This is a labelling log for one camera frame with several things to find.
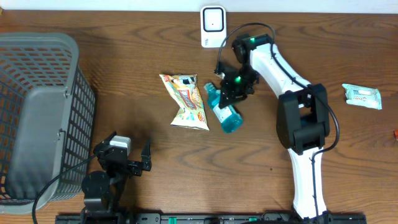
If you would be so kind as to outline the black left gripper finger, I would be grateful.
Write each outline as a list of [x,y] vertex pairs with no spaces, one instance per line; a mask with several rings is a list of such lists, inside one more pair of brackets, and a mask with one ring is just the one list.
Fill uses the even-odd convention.
[[150,162],[151,154],[150,154],[150,139],[148,139],[144,145],[144,148],[141,152],[141,161],[142,162]]
[[113,131],[107,138],[105,138],[104,140],[102,140],[100,142],[100,144],[104,144],[104,145],[109,145],[110,141],[112,140],[113,137],[115,137],[117,135],[116,131]]

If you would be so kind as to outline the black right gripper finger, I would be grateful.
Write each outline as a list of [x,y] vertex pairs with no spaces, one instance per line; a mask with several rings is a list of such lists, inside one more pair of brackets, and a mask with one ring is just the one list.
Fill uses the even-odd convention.
[[222,88],[220,91],[220,102],[219,102],[219,108],[223,109],[231,104],[232,101],[232,96],[229,94],[229,92]]
[[248,96],[246,94],[243,95],[230,95],[228,97],[229,103],[231,105],[239,103],[240,101],[243,101],[247,98]]

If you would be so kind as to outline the light blue wipes pack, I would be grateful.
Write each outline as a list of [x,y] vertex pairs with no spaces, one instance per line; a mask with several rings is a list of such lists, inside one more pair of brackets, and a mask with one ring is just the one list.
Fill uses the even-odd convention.
[[367,108],[382,109],[382,98],[378,89],[344,83],[346,103]]

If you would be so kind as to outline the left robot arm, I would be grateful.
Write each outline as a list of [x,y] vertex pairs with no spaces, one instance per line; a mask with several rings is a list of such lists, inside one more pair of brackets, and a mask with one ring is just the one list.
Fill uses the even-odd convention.
[[82,181],[85,207],[81,211],[82,223],[135,223],[134,215],[119,205],[126,182],[144,171],[152,169],[150,140],[141,152],[139,161],[129,159],[131,139],[111,133],[98,143],[93,153],[101,170],[90,172]]

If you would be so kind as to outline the red snack packet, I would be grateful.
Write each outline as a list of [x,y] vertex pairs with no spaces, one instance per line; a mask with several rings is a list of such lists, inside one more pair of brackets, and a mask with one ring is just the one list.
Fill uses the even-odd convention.
[[398,129],[394,130],[394,136],[395,136],[395,139],[398,141]]

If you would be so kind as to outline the teal mouthwash bottle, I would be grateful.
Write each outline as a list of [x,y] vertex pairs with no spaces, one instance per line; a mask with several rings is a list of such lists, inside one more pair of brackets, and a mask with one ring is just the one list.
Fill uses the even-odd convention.
[[243,124],[241,115],[231,106],[220,108],[221,90],[214,84],[206,83],[204,89],[208,95],[207,103],[214,112],[225,133],[233,133]]

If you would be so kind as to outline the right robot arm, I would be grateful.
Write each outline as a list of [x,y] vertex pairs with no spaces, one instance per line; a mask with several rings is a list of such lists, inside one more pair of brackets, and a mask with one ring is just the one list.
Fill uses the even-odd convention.
[[222,76],[220,108],[245,100],[260,78],[266,81],[278,98],[277,135],[292,161],[293,208],[301,220],[320,217],[326,205],[314,195],[322,193],[321,166],[312,156],[322,151],[330,133],[325,87],[302,78],[267,34],[240,35],[232,49],[241,68],[218,63],[216,73]]

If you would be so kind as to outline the yellow snack bag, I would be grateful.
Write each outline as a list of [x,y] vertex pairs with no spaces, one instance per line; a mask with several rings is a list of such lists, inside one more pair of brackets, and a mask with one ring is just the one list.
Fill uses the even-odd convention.
[[159,75],[169,95],[180,107],[171,126],[209,131],[197,74]]

